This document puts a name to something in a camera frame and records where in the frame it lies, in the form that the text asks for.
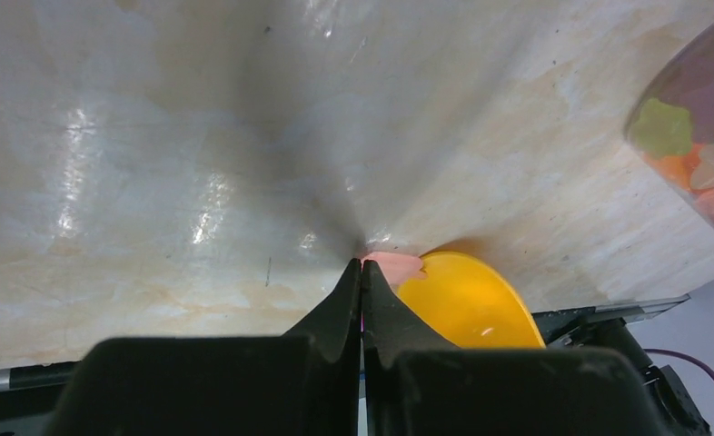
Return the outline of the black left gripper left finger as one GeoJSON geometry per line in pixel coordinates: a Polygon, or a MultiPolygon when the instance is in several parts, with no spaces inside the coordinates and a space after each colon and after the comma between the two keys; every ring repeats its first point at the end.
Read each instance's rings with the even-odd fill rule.
{"type": "Polygon", "coordinates": [[[83,358],[50,435],[353,435],[360,279],[278,336],[114,338],[83,358]]]}

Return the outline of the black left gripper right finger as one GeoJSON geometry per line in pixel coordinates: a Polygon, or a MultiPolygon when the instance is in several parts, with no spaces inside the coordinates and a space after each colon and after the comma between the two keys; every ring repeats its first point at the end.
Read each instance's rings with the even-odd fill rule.
{"type": "Polygon", "coordinates": [[[465,350],[362,265],[371,435],[664,435],[641,378],[601,348],[465,350]]]}

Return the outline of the yellow plastic scoop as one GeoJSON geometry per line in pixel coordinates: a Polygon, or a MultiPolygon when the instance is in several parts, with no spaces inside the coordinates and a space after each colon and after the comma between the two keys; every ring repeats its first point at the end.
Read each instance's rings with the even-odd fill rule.
{"type": "Polygon", "coordinates": [[[531,312],[513,287],[487,263],[465,253],[421,258],[421,278],[397,293],[422,321],[464,349],[543,349],[531,312]]]}

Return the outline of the pink popsicle gummy candy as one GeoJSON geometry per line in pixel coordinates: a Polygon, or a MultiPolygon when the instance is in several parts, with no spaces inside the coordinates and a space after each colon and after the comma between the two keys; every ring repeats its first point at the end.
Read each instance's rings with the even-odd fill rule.
{"type": "Polygon", "coordinates": [[[420,257],[390,252],[372,252],[361,258],[362,264],[376,262],[390,286],[400,286],[410,279],[427,277],[420,257]]]}

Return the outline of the clear glass jar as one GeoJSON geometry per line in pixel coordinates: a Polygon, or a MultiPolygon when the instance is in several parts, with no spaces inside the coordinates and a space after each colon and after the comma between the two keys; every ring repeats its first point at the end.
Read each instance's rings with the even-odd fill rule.
{"type": "Polygon", "coordinates": [[[649,83],[625,134],[640,158],[714,228],[714,23],[649,83]]]}

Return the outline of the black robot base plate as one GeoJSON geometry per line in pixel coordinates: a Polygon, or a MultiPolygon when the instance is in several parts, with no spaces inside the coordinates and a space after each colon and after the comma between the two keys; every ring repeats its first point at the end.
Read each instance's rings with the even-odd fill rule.
{"type": "MultiPolygon", "coordinates": [[[[581,307],[536,312],[533,319],[549,347],[596,346],[628,358],[674,435],[710,435],[705,420],[676,371],[652,358],[629,330],[672,308],[672,303],[621,307],[581,307]]],[[[75,362],[56,362],[0,370],[0,435],[40,435],[50,421],[57,399],[71,378],[75,362]]]]}

